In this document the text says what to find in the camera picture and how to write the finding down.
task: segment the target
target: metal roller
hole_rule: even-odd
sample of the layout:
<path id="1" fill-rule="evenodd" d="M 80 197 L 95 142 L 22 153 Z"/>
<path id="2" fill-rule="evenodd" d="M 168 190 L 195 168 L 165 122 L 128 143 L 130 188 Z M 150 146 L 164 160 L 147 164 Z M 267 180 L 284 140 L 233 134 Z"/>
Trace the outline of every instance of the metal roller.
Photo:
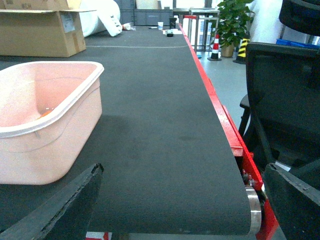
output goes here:
<path id="1" fill-rule="evenodd" d="M 245 191 L 249 198 L 251 211 L 251 226 L 248 235 L 257 234 L 261 227 L 262 214 L 258 195 L 252 186 L 246 185 Z"/>

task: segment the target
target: plastic tub rim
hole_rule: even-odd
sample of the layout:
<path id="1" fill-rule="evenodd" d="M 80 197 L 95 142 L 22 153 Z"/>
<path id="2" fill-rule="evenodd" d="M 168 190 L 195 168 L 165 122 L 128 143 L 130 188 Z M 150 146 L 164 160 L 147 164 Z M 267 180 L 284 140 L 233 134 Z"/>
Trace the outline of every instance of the plastic tub rim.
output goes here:
<path id="1" fill-rule="evenodd" d="M 58 121 L 79 100 L 79 98 L 90 88 L 90 86 L 99 78 L 99 76 L 104 71 L 103 65 L 95 61 L 33 61 L 13 65 L 3 69 L 3 71 L 12 68 L 18 68 L 23 65 L 32 64 L 93 64 L 96 65 L 96 69 L 86 79 L 84 79 L 83 82 L 79 84 L 79 86 L 69 96 L 67 96 L 50 114 L 35 121 L 27 122 L 24 124 L 0 127 L 0 139 L 13 138 L 33 133 Z"/>

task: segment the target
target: cardboard box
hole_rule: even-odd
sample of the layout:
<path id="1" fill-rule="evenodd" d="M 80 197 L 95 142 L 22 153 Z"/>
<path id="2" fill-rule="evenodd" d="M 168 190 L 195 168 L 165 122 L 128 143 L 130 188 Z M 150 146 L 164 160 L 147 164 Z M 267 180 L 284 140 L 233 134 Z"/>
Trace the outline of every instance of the cardboard box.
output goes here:
<path id="1" fill-rule="evenodd" d="M 3 0 L 9 10 L 75 10 L 81 0 Z"/>
<path id="2" fill-rule="evenodd" d="M 0 9 L 6 9 L 4 1 L 0 0 Z"/>
<path id="3" fill-rule="evenodd" d="M 0 55 L 70 57 L 86 49 L 79 12 L 0 10 Z"/>

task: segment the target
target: green leaves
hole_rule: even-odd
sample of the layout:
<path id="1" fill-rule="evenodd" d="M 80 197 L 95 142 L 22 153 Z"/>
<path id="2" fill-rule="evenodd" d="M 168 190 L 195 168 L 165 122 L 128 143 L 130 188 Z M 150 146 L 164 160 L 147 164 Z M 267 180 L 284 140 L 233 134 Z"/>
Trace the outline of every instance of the green leaves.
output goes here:
<path id="1" fill-rule="evenodd" d="M 247 22 L 251 22 L 253 17 L 248 14 L 254 13 L 246 4 L 253 0 L 223 0 L 217 6 L 220 11 L 220 23 L 217 29 L 220 35 L 221 46 L 235 46 L 240 44 L 247 31 Z"/>

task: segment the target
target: traffic cone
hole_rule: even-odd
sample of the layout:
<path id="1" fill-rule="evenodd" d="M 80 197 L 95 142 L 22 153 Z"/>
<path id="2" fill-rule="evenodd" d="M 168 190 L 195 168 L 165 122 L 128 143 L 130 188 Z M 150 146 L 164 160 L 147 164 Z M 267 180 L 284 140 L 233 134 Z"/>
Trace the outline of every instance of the traffic cone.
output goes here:
<path id="1" fill-rule="evenodd" d="M 236 56 L 236 59 L 233 60 L 234 63 L 237 64 L 246 64 L 246 47 L 250 43 L 250 33 L 247 32 L 246 36 L 242 39 L 241 46 Z"/>
<path id="2" fill-rule="evenodd" d="M 211 57 L 208 57 L 209 61 L 221 61 L 222 59 L 219 58 L 219 35 L 215 35 L 213 48 L 211 52 Z"/>

